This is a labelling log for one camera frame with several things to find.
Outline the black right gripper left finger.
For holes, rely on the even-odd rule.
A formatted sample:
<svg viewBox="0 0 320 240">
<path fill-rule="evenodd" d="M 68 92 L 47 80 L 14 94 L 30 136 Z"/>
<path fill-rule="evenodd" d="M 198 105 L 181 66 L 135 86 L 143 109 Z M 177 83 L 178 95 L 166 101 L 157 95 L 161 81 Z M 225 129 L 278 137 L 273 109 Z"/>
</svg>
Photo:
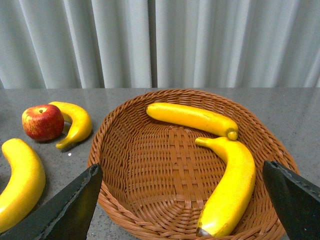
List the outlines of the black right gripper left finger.
<svg viewBox="0 0 320 240">
<path fill-rule="evenodd" d="M 0 235 L 2 240 L 85 240 L 103 179 L 93 164 L 44 205 Z"/>
</svg>

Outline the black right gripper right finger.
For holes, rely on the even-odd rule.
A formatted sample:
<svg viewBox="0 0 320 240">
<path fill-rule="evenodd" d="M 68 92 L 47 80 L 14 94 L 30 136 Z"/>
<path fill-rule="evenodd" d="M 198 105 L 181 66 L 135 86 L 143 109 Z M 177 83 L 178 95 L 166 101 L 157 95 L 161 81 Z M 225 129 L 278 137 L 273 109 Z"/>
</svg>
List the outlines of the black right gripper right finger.
<svg viewBox="0 0 320 240">
<path fill-rule="evenodd" d="M 291 240 L 320 238 L 320 188 L 277 161 L 263 163 L 262 177 Z"/>
</svg>

